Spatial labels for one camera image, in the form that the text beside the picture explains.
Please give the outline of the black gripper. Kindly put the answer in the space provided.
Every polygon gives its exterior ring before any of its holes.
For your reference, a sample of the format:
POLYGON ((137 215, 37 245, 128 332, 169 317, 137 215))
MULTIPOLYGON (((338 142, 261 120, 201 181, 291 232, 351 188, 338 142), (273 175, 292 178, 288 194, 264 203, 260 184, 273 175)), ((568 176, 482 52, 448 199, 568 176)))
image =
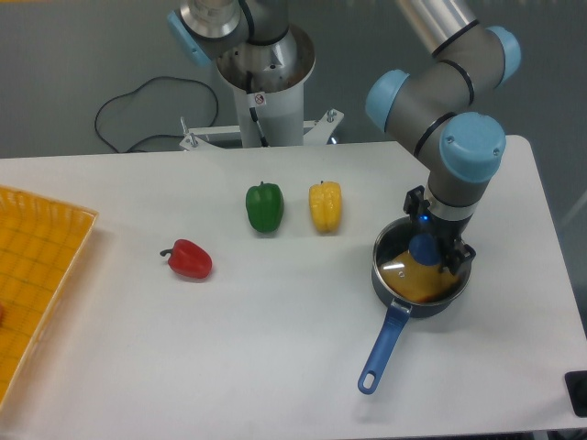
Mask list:
POLYGON ((406 194, 404 212, 409 216, 413 232, 408 250, 417 262, 427 266, 439 264, 452 275, 470 266, 476 251, 461 238, 470 218, 452 221, 436 215, 423 186, 406 194))

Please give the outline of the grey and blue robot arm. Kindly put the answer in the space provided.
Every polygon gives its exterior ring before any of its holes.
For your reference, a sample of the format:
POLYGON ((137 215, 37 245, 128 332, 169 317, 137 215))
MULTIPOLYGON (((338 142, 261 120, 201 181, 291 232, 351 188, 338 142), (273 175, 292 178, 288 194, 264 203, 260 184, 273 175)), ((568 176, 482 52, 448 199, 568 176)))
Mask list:
MULTIPOLYGON (((441 266, 456 272, 474 256, 461 235, 505 146, 502 127, 471 105, 516 72, 521 50, 504 28, 481 27, 463 1, 402 1, 399 8, 435 62, 416 77, 386 72, 365 110, 428 169, 426 187, 406 195, 404 210, 436 240, 441 266)), ((231 86, 244 147, 303 142, 304 84, 316 55, 286 2, 184 1, 167 22, 188 58, 214 64, 231 86)))

